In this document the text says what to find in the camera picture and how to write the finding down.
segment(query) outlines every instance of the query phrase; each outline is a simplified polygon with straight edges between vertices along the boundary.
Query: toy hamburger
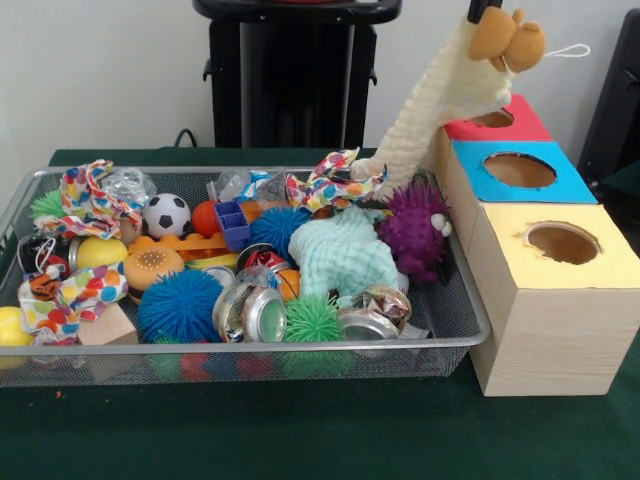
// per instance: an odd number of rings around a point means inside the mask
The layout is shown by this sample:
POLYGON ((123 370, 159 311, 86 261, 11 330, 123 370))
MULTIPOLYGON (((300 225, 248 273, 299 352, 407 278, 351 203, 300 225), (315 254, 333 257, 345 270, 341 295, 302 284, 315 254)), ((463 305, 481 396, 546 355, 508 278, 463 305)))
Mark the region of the toy hamburger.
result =
POLYGON ((124 262, 124 275, 129 284, 129 296, 140 304, 145 290, 165 275, 184 270, 184 261, 174 250, 150 245, 136 250, 124 262))

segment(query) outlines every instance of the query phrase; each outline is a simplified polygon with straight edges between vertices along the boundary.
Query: black cable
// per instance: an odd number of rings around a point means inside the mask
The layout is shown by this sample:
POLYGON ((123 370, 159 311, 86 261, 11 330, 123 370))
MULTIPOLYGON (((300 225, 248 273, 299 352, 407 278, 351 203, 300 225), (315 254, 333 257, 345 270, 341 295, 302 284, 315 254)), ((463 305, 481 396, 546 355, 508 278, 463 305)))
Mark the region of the black cable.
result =
POLYGON ((502 0, 471 0, 467 19, 471 23, 478 23, 487 7, 502 7, 502 0))
POLYGON ((198 142, 196 142, 196 137, 193 135, 193 132, 191 130, 189 130, 188 128, 183 128, 180 133, 178 134, 178 138, 176 138, 175 143, 173 144, 174 147, 179 147, 180 146, 180 142, 182 142, 182 137, 184 137, 186 135, 189 136, 189 139, 191 140, 191 146, 192 147, 197 147, 198 146, 198 142))

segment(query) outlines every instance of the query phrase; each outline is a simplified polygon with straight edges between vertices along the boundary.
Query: cream plush toy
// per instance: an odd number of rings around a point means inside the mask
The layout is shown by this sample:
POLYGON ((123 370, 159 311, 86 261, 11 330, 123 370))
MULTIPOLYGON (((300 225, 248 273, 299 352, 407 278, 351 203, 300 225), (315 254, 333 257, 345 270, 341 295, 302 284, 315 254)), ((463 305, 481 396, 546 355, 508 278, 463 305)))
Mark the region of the cream plush toy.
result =
POLYGON ((545 36, 540 25, 522 23, 524 12, 509 16, 488 7, 476 25, 462 20, 445 47, 406 101, 376 154, 353 163, 351 176, 361 180, 379 174, 389 178, 375 199, 405 187, 419 167, 432 170, 429 148, 442 125, 473 118, 511 103, 511 79, 533 68, 543 57, 545 36))

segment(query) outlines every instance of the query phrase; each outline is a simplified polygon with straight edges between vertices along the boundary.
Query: yellow box top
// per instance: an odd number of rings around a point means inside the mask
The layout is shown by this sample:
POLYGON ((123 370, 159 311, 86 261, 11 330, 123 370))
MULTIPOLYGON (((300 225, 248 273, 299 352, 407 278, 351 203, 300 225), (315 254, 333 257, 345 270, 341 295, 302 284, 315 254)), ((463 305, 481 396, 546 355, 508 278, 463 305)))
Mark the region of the yellow box top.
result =
POLYGON ((483 208, 519 288, 640 288, 640 259, 603 206, 483 208))

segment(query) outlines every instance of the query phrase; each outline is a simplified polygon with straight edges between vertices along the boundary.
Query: green spiky ball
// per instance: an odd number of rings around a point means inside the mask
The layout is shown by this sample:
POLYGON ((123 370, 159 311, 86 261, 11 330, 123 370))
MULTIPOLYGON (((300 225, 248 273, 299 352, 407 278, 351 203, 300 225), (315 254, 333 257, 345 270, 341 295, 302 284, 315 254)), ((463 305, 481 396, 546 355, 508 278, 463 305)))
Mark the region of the green spiky ball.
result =
MULTIPOLYGON (((287 303, 285 342, 337 342, 342 340, 335 302, 316 296, 300 297, 287 303)), ((349 351, 286 352, 280 356, 285 375, 292 379, 344 376, 353 365, 349 351)))
MULTIPOLYGON (((155 342, 156 345, 173 345, 177 341, 160 335, 155 342)), ((151 366, 156 376, 164 383, 176 383, 182 380, 182 370, 180 369, 179 353, 157 353, 149 355, 151 366)))
POLYGON ((56 218, 66 216, 66 212, 62 209, 62 197, 60 197, 59 190, 53 190, 31 204, 31 218, 35 220, 44 215, 52 215, 56 218))

